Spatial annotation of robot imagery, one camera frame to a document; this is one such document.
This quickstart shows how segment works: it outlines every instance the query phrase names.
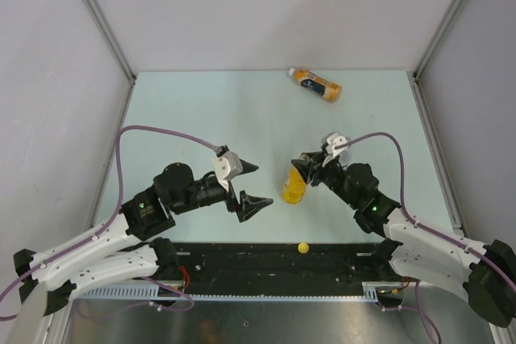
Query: reflective metal surface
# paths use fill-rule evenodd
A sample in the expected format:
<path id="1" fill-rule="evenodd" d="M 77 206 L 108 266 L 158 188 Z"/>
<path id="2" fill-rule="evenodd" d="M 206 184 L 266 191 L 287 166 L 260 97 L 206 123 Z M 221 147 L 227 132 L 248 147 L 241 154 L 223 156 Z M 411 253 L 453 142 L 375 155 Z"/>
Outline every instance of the reflective metal surface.
<path id="1" fill-rule="evenodd" d="M 405 305 L 415 305 L 409 289 Z M 134 301 L 84 300 L 81 311 L 100 317 Z M 492 344 L 487 323 L 463 301 L 435 288 L 422 289 L 425 311 L 445 344 Z M 186 313 L 140 307 L 101 322 L 77 313 L 64 344 L 424 344 L 418 315 L 385 312 L 370 303 L 202 301 Z"/>

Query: cable tie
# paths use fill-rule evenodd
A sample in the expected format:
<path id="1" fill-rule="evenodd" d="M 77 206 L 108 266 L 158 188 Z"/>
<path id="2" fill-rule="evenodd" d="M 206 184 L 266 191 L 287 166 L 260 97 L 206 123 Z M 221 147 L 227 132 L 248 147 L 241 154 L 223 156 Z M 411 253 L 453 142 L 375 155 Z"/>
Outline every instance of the cable tie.
<path id="1" fill-rule="evenodd" d="M 466 253 L 466 254 L 471 253 L 471 249 L 472 249 L 472 247 L 471 247 L 471 246 L 469 246 L 469 243 L 465 243 L 465 245 L 466 245 L 466 246 L 464 246 L 464 249 L 463 249 L 463 250 L 464 250 L 464 253 Z"/>

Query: plastic bottle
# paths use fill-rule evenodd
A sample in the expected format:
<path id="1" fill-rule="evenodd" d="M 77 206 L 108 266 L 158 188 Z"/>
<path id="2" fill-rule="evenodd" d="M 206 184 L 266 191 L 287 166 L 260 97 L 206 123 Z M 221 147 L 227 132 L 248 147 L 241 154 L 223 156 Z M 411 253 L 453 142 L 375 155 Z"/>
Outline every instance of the plastic bottle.
<path id="1" fill-rule="evenodd" d="M 289 75 L 303 88 L 311 90 L 330 102 L 337 101 L 340 97 L 342 86 L 334 82 L 318 77 L 305 68 L 291 68 Z"/>
<path id="2" fill-rule="evenodd" d="M 300 160 L 309 160 L 310 158 L 301 154 Z M 283 200 L 291 205 L 296 205 L 301 201 L 306 192 L 306 183 L 299 174 L 299 171 L 293 166 L 290 166 L 289 175 L 283 184 Z"/>

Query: yellow ball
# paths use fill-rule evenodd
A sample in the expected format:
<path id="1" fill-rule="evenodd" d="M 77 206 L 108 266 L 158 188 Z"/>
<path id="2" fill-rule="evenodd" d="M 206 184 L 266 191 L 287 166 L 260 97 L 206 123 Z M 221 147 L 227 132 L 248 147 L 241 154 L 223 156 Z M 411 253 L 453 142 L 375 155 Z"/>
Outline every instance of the yellow ball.
<path id="1" fill-rule="evenodd" d="M 298 244 L 298 251 L 301 254 L 307 253 L 309 249 L 310 248 L 308 247 L 308 243 L 301 242 L 301 243 Z"/>

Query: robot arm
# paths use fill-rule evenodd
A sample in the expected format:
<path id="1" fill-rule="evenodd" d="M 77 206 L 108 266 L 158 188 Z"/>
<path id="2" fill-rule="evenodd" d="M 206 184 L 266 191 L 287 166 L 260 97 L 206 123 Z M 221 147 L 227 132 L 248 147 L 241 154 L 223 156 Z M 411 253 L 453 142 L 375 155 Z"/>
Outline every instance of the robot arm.
<path id="1" fill-rule="evenodd" d="M 240 201 L 236 198 L 231 179 L 254 172 L 258 169 L 256 165 L 241 160 L 227 147 L 221 148 L 213 165 L 213 172 L 195 180 L 188 165 L 170 164 L 154 178 L 151 187 L 122 205 L 103 233 L 98 234 L 104 226 L 101 224 L 48 251 L 35 253 L 24 249 L 16 253 L 15 269 L 19 276 L 40 267 L 23 281 L 19 290 L 22 302 L 37 284 L 45 282 L 46 314 L 50 314 L 91 288 L 139 276 L 155 276 L 165 269 L 174 272 L 177 256 L 168 239 L 158 238 L 135 251 L 115 254 L 174 227 L 171 213 L 186 213 L 223 201 L 229 212 L 235 212 L 239 221 L 245 222 L 273 203 L 272 199 L 252 197 L 244 191 L 240 192 Z M 84 246 L 45 264 L 46 259 L 88 238 L 90 241 Z"/>
<path id="2" fill-rule="evenodd" d="M 379 181 L 368 164 L 339 162 L 347 140 L 337 133 L 323 139 L 322 150 L 306 153 L 308 160 L 292 160 L 306 183 L 325 184 L 356 212 L 362 231 L 385 238 L 375 255 L 382 257 L 400 276 L 409 276 L 445 289 L 466 300 L 488 322 L 507 327 L 516 316 L 516 294 L 509 285 L 468 248 L 495 262 L 512 280 L 516 278 L 516 255 L 505 243 L 491 245 L 438 230 L 448 239 L 464 244 L 460 249 L 426 231 L 425 222 L 413 216 L 409 222 L 401 205 L 378 189 Z"/>

